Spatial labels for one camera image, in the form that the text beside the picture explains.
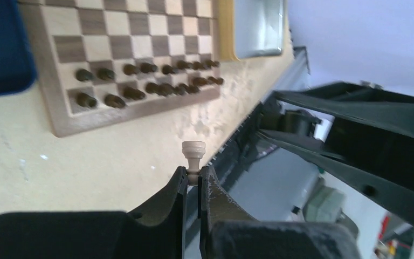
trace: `screw hole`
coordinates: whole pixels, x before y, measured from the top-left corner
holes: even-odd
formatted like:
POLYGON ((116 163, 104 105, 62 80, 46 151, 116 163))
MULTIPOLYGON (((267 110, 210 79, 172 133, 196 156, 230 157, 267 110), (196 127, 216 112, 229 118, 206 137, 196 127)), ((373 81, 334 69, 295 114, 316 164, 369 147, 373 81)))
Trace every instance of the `screw hole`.
POLYGON ((143 214, 140 213, 140 212, 132 212, 131 217, 133 217, 133 219, 137 220, 137 219, 140 219, 141 217, 143 217, 143 214))
POLYGON ((363 188, 363 194, 367 197, 375 197, 377 195, 377 189, 370 185, 366 185, 363 188))

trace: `chess piece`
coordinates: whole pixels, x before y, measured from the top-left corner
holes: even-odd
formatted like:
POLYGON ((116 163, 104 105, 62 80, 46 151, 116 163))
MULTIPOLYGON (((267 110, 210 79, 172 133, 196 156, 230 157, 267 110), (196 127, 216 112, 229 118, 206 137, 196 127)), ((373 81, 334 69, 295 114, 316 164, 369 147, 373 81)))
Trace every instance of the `chess piece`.
POLYGON ((212 60, 205 60, 204 64, 206 67, 208 68, 212 68, 212 67, 220 67, 220 62, 218 61, 212 61, 212 60))
POLYGON ((150 82, 145 86, 145 91, 147 93, 156 93, 156 91, 158 90, 158 87, 159 86, 157 84, 150 82))
POLYGON ((193 63, 193 69, 194 70, 206 70, 207 67, 204 64, 202 64, 201 62, 194 62, 193 63))
POLYGON ((138 101, 145 99, 145 93, 140 91, 139 89, 135 89, 128 86, 123 90, 123 97, 125 97, 126 99, 133 99, 135 101, 138 101))
POLYGON ((208 80, 214 82, 217 85, 223 85, 224 84, 224 79, 219 77, 219 78, 215 78, 215 77, 209 77, 208 80))
POLYGON ((140 64, 140 71, 145 74, 154 73, 158 71, 158 67, 154 64, 142 63, 140 64))
POLYGON ((192 83, 194 86, 204 86, 204 85, 213 84, 213 81, 202 78, 202 77, 196 77, 192 80, 192 83))
POLYGON ((98 105, 98 101, 94 97, 89 96, 86 93, 77 94, 75 100, 77 101, 77 104, 81 107, 86 107, 90 109, 96 108, 96 106, 98 105))
POLYGON ((205 143, 201 141, 185 141, 182 143, 182 153, 188 160, 188 184, 197 185, 197 178, 201 171, 199 163, 205 154, 205 143))
POLYGON ((178 69, 169 65, 164 65, 162 69, 163 74, 177 74, 178 69))
POLYGON ((190 85, 187 88, 187 93, 189 93, 189 94, 196 94, 200 91, 201 91, 201 89, 198 86, 194 86, 194 85, 190 85))
POLYGON ((131 76, 133 74, 138 74, 140 72, 139 68, 132 64, 126 64, 123 66, 123 73, 127 76, 131 76))
POLYGON ((93 73, 89 72, 86 69, 79 69, 75 73, 75 78, 80 82, 91 81, 93 80, 93 73))
POLYGON ((185 60, 179 60, 179 61, 177 61, 176 66, 180 70, 193 69, 193 67, 194 67, 193 63, 186 62, 185 60))
POLYGON ((123 99, 121 99, 119 96, 115 96, 113 94, 106 95, 104 98, 104 103, 112 108, 123 109, 126 107, 125 101, 123 101, 123 99))
POLYGON ((108 80, 114 80, 115 79, 115 72, 113 72, 110 69, 102 68, 98 70, 97 74, 98 78, 108 81, 108 80))
POLYGON ((177 87, 175 87, 174 92, 178 96, 184 96, 187 93, 188 85, 186 84, 179 84, 177 87))

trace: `dark chess piece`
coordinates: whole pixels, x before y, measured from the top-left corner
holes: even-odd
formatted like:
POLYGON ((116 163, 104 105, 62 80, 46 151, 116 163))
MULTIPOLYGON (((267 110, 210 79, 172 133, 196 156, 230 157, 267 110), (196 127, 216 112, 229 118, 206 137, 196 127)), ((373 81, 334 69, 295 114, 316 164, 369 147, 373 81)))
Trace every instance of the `dark chess piece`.
POLYGON ((86 93, 77 94, 75 100, 77 101, 77 104, 81 107, 86 107, 90 109, 96 108, 96 106, 98 105, 98 101, 94 97, 89 96, 86 93))
POLYGON ((177 74, 178 69, 169 65, 164 65, 162 69, 163 74, 177 74))
POLYGON ((193 69, 194 70, 206 70, 208 67, 201 62, 193 62, 193 69))
POLYGON ((140 72, 139 68, 133 64, 126 64, 123 66, 123 73, 127 76, 131 76, 133 74, 138 74, 140 72))
POLYGON ((208 80, 214 82, 217 85, 223 85, 224 84, 224 79, 219 77, 219 78, 215 78, 215 77, 209 77, 208 80))
POLYGON ((177 87, 174 88, 174 92, 178 96, 184 96, 187 93, 188 85, 186 84, 179 84, 177 87))
POLYGON ((140 71, 145 74, 154 73, 158 71, 158 67, 154 64, 142 63, 140 64, 140 71))
POLYGON ((220 67, 220 62, 218 61, 212 61, 212 60, 205 60, 204 64, 206 67, 208 68, 212 68, 212 67, 220 67))
POLYGON ((104 81, 114 80, 115 72, 110 69, 102 68, 98 70, 97 76, 104 81))
POLYGON ((188 89, 187 89, 187 92, 189 94, 196 94, 196 93, 198 93, 200 91, 201 91, 201 89, 198 86, 194 86, 194 85, 188 86, 188 89))
POLYGON ((123 90, 123 97, 125 97, 126 99, 133 99, 135 101, 138 101, 145 99, 145 96, 146 95, 144 92, 129 86, 123 90))
POLYGON ((145 86, 145 91, 147 93, 156 93, 156 91, 158 90, 158 87, 159 86, 157 84, 150 82, 145 86))
POLYGON ((93 73, 89 72, 86 69, 79 69, 75 73, 75 78, 80 82, 91 81, 93 80, 93 73))
POLYGON ((115 96, 113 94, 108 94, 104 98, 104 103, 112 108, 118 108, 123 109, 126 107, 126 103, 123 99, 121 99, 119 96, 115 96))
POLYGON ((179 60, 179 61, 177 61, 176 66, 180 70, 193 69, 193 67, 194 67, 193 63, 186 62, 185 60, 179 60))
POLYGON ((213 81, 211 81, 209 79, 202 78, 202 77, 196 77, 192 80, 192 84, 194 86, 204 86, 204 85, 213 84, 213 81))

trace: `chessboard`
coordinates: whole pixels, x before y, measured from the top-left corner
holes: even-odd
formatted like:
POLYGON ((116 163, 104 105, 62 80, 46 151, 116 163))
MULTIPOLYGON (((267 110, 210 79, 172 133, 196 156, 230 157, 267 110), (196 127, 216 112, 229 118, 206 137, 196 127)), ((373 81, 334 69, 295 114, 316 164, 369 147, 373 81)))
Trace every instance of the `chessboard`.
POLYGON ((20 0, 19 8, 58 137, 220 96, 219 66, 192 69, 215 60, 212 0, 20 0), (180 61, 190 66, 163 73, 180 61))

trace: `metal tray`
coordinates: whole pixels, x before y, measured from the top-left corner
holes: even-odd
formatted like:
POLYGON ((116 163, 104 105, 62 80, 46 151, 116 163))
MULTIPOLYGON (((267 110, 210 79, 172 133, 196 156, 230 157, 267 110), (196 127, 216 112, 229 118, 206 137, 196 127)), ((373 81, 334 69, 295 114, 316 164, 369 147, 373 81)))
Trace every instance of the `metal tray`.
POLYGON ((234 0, 233 9, 239 59, 282 54, 284 0, 234 0))

